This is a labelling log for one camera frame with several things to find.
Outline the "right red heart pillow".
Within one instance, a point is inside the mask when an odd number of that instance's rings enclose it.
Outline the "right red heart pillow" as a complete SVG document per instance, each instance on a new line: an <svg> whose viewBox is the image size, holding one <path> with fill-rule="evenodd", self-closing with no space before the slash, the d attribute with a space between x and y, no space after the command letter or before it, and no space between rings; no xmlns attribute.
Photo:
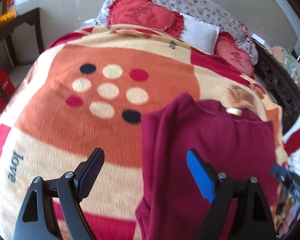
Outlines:
<svg viewBox="0 0 300 240"><path fill-rule="evenodd" d="M241 73L254 77L254 67L250 56L239 48L230 33L221 32L215 45L215 54L221 56Z"/></svg>

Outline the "white pillow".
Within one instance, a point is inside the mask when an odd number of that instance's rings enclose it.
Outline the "white pillow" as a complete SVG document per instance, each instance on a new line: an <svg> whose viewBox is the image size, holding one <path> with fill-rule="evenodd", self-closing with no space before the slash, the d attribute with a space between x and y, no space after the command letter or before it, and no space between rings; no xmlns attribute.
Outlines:
<svg viewBox="0 0 300 240"><path fill-rule="evenodd" d="M184 27L179 39L209 54L214 54L220 27L205 23L192 16L181 14Z"/></svg>

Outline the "floral bedding roll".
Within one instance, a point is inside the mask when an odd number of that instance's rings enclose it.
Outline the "floral bedding roll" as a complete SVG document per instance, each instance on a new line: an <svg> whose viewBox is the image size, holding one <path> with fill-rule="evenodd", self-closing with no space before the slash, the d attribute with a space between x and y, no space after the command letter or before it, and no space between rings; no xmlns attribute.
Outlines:
<svg viewBox="0 0 300 240"><path fill-rule="evenodd" d="M235 44L250 57L253 65L258 62L258 52L247 27L228 11L211 0L152 0L167 9L192 16L200 21L220 27L234 38Z"/></svg>

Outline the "carved dark wooden headboard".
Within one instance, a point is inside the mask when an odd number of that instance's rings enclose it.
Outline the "carved dark wooden headboard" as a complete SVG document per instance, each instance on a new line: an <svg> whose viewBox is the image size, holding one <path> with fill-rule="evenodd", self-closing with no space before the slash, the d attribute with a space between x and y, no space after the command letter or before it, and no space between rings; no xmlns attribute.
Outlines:
<svg viewBox="0 0 300 240"><path fill-rule="evenodd" d="M282 107L282 129L283 134L286 134L300 115L300 90L270 52L257 41L253 42L258 52L255 74Z"/></svg>

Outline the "dark wooden side table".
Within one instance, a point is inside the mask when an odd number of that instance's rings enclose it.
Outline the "dark wooden side table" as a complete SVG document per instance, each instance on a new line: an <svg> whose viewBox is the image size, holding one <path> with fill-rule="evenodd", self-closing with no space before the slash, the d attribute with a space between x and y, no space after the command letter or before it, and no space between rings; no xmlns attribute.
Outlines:
<svg viewBox="0 0 300 240"><path fill-rule="evenodd" d="M37 40L37 47L39 51L39 55L44 52L44 43L43 43L43 37L42 37L42 31L41 31L41 24L40 24L40 8L34 8L31 11L28 11L22 15L18 15L14 20L11 22L8 22L3 27L0 28L0 42L4 40L6 37L10 36L15 28L19 27L20 25L26 23L27 25L34 25L35 31L36 31L36 40ZM17 66L29 66L33 64L35 60L33 61L25 61L18 63ZM0 84L0 96L3 98L3 100L8 103L10 100L10 97L6 94L4 89L2 88Z"/></svg>

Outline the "orange cream red patterned blanket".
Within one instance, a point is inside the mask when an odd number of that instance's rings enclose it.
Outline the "orange cream red patterned blanket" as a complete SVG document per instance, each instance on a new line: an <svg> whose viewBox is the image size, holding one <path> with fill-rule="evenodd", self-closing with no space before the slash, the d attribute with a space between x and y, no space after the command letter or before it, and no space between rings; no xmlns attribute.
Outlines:
<svg viewBox="0 0 300 240"><path fill-rule="evenodd" d="M0 117L0 232L12 239L34 177L73 170L97 147L105 163L84 214L98 239L143 239L136 210L143 198L141 117L182 94L216 100L227 113L247 108L283 149L282 109L250 77L155 29L114 25L77 30L35 61Z"/></svg>

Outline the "red heart pillow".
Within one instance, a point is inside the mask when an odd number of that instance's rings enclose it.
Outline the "red heart pillow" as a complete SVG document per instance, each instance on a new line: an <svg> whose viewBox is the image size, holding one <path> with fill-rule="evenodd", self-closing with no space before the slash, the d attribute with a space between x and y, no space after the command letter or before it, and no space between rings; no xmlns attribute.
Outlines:
<svg viewBox="0 0 300 240"><path fill-rule="evenodd" d="M239 48L230 33L221 32L215 45L215 54L221 56L241 73L254 77L254 67L250 56Z"/></svg>
<svg viewBox="0 0 300 240"><path fill-rule="evenodd" d="M115 0L109 7L108 24L138 25L179 37L184 28L184 18L152 0Z"/></svg>

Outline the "yellow basket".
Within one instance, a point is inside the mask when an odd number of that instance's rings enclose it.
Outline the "yellow basket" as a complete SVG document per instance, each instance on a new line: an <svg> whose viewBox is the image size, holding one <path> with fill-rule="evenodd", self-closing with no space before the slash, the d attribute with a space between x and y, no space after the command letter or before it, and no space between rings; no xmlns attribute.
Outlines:
<svg viewBox="0 0 300 240"><path fill-rule="evenodd" d="M15 9L6 12L5 14L0 16L0 28L7 23L13 21L17 17L18 13Z"/></svg>

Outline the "dark red fleece garment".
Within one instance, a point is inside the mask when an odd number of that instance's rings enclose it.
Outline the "dark red fleece garment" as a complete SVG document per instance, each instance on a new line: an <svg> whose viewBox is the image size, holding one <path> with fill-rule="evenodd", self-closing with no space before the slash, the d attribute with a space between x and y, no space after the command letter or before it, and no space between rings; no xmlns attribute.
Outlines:
<svg viewBox="0 0 300 240"><path fill-rule="evenodd" d="M219 101L182 94L165 108L141 117L143 198L136 210L143 239L193 239L210 203L186 163L189 150L232 179L256 177L269 205L277 182L271 122L244 108L227 113Z"/></svg>

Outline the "left red heart pillow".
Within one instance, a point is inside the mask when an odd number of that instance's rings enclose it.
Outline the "left red heart pillow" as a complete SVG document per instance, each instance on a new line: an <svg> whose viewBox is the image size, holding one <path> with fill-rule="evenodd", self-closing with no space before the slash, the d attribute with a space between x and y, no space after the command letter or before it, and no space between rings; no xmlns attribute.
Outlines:
<svg viewBox="0 0 300 240"><path fill-rule="evenodd" d="M108 24L138 25L179 37L184 28L184 18L152 0L115 0L109 7Z"/></svg>

